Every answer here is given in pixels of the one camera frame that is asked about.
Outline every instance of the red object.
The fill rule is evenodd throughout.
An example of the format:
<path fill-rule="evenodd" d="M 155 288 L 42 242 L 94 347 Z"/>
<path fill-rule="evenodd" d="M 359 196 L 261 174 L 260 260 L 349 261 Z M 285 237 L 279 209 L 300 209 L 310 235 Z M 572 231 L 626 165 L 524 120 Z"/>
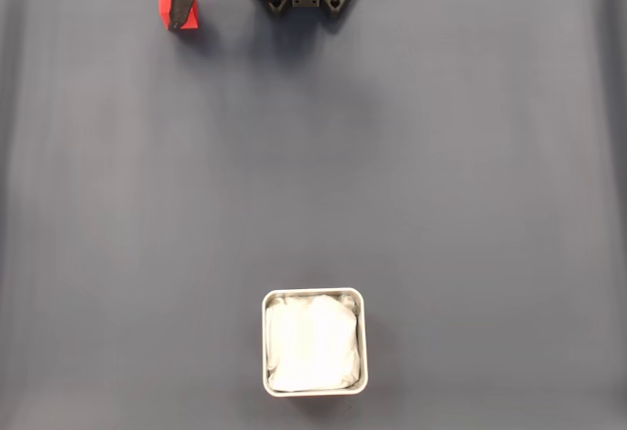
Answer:
<path fill-rule="evenodd" d="M 172 7 L 172 0 L 159 0 L 159 15 L 164 20 L 166 28 L 169 29 L 169 10 Z M 187 22 L 180 29 L 198 28 L 198 1 L 194 1 L 192 10 L 189 12 Z"/>

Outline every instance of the white cloth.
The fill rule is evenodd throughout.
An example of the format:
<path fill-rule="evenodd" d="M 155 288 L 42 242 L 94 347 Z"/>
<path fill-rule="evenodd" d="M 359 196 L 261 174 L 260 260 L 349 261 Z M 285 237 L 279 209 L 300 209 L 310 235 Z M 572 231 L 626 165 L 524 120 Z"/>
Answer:
<path fill-rule="evenodd" d="M 360 378 L 355 300 L 276 298 L 265 311 L 268 382 L 275 391 L 340 389 Z"/>

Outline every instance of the gray backdrop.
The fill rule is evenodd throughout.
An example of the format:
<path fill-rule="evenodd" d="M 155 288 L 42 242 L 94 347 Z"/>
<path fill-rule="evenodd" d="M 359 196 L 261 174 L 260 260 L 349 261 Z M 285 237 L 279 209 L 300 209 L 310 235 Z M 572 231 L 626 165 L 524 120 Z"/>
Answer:
<path fill-rule="evenodd" d="M 627 0 L 0 0 L 2 430 L 624 430 Z M 262 386 L 276 288 L 370 383 Z"/>

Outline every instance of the metal container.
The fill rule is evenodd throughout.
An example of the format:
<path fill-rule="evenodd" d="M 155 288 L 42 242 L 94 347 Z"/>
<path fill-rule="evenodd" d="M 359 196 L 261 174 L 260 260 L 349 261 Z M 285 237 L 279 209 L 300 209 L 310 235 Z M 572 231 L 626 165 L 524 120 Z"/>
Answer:
<path fill-rule="evenodd" d="M 339 297 L 341 295 L 350 295 L 355 300 L 357 307 L 357 345 L 360 351 L 360 379 L 353 386 L 344 389 L 328 389 L 317 391 L 295 391 L 295 392 L 282 392 L 274 391 L 270 388 L 268 383 L 269 373 L 267 371 L 267 353 L 265 346 L 265 310 L 267 305 L 274 298 L 287 298 L 290 296 L 317 296 L 328 295 Z M 275 396 L 276 398 L 293 398 L 302 396 L 347 396 L 352 394 L 358 394 L 363 391 L 365 385 L 368 383 L 368 356 L 365 346 L 365 315 L 363 312 L 363 296 L 355 288 L 308 288 L 301 290 L 274 290 L 265 295 L 262 311 L 262 329 L 263 329 L 263 357 L 264 357 L 264 387 L 265 390 Z"/>

